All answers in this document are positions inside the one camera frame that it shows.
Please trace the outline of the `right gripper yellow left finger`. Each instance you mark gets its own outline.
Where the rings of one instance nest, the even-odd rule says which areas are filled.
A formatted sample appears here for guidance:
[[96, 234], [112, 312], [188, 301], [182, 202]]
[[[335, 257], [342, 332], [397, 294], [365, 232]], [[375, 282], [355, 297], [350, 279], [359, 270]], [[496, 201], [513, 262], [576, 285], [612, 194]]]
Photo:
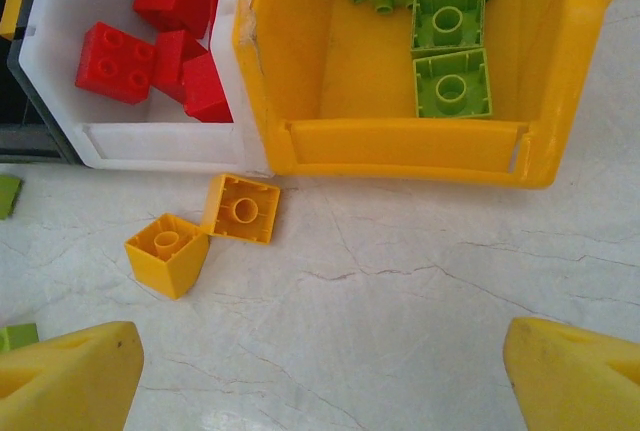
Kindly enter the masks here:
[[3, 430], [122, 430], [144, 364], [134, 323], [114, 321], [1, 355]]

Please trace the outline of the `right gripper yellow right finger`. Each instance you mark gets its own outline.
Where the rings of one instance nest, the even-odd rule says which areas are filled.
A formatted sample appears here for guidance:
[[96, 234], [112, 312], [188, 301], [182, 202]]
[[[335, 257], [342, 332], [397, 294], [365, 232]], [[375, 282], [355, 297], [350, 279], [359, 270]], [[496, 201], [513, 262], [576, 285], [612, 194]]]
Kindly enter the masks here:
[[529, 430], [637, 430], [639, 345], [539, 318], [511, 321], [503, 361]]

